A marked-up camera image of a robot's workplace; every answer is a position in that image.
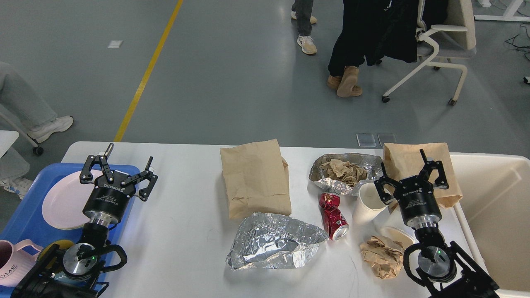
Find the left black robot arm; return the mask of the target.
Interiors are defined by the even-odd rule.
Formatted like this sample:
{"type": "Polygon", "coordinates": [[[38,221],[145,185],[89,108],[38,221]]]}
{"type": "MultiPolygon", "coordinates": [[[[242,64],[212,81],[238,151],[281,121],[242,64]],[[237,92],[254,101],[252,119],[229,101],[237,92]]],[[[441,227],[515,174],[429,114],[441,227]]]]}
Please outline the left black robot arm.
{"type": "Polygon", "coordinates": [[[148,200],[158,177],[151,168],[152,156],[144,171],[136,174],[112,170],[108,157],[113,147],[110,143],[104,154],[89,155],[79,174],[79,182],[93,189],[82,209],[88,222],[77,243],[68,249],[52,245],[15,286],[12,298],[98,298],[109,285],[99,283],[100,275],[127,264],[123,247],[113,244],[108,235],[122,221],[133,197],[148,200]]]}

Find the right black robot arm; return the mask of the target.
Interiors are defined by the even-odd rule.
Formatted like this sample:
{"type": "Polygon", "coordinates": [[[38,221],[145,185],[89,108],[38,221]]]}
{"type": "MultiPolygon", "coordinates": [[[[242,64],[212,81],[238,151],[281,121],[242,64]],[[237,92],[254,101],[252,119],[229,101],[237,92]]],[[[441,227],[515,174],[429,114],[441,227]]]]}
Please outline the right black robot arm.
{"type": "Polygon", "coordinates": [[[418,243],[404,252],[404,268],[432,298],[496,298],[498,284],[455,242],[445,243],[438,223],[442,214],[434,189],[448,189],[443,162],[428,160],[417,175],[396,181],[385,169],[375,181],[382,202],[396,200],[403,223],[414,230],[418,243]]]}

